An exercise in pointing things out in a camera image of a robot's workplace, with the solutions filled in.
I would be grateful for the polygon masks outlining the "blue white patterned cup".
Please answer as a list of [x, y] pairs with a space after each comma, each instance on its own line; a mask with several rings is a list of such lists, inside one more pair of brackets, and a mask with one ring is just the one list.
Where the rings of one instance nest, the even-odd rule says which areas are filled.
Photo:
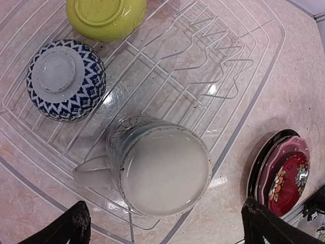
[[28, 67], [26, 90], [47, 118], [74, 121], [90, 114], [106, 91], [105, 65], [89, 45], [60, 39], [41, 47]]

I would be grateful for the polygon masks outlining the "lime green bowl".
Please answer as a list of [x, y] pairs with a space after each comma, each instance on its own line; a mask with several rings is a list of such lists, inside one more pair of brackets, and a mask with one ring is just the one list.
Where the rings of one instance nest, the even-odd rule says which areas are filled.
[[142, 23], [147, 1], [66, 1], [71, 26], [85, 37], [113, 42], [126, 38]]

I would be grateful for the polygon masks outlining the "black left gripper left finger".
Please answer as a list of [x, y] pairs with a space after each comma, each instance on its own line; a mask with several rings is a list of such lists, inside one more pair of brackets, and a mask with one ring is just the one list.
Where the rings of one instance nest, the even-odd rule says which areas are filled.
[[89, 243], [91, 217], [85, 201], [78, 201], [47, 227], [21, 243]]

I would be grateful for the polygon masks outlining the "pink dotted scalloped plate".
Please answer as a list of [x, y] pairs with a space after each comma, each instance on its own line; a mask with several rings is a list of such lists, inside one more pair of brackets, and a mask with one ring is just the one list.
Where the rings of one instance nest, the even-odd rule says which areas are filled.
[[258, 175], [254, 198], [261, 204], [268, 206], [268, 195], [272, 182], [284, 162], [295, 152], [302, 152], [310, 159], [307, 141], [299, 136], [281, 138], [271, 147], [262, 162], [262, 169]]

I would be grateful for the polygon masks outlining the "black rimmed striped plate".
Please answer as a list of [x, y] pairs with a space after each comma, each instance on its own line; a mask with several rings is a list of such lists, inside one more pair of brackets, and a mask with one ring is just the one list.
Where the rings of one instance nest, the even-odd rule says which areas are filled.
[[265, 159], [268, 158], [270, 153], [281, 141], [285, 140], [286, 138], [290, 138], [292, 136], [300, 137], [300, 135], [292, 129], [281, 130], [275, 133], [259, 150], [250, 169], [249, 178], [246, 187], [246, 198], [248, 197], [255, 198], [255, 190], [258, 186], [258, 181], [261, 176], [262, 169], [264, 167]]

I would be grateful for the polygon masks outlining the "seashell print mug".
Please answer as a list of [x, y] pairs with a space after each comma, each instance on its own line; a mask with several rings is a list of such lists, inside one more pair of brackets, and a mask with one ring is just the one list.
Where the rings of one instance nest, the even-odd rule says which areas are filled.
[[114, 187], [144, 216], [168, 218], [193, 208], [208, 188], [212, 163], [193, 131], [144, 115], [124, 118], [106, 136], [104, 163], [86, 161], [73, 170], [83, 187]]

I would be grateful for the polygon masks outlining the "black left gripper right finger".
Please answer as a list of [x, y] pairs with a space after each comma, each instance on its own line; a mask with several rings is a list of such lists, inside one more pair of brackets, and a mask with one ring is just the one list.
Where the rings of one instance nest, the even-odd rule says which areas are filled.
[[254, 198], [247, 198], [241, 210], [245, 243], [322, 243], [274, 215]]

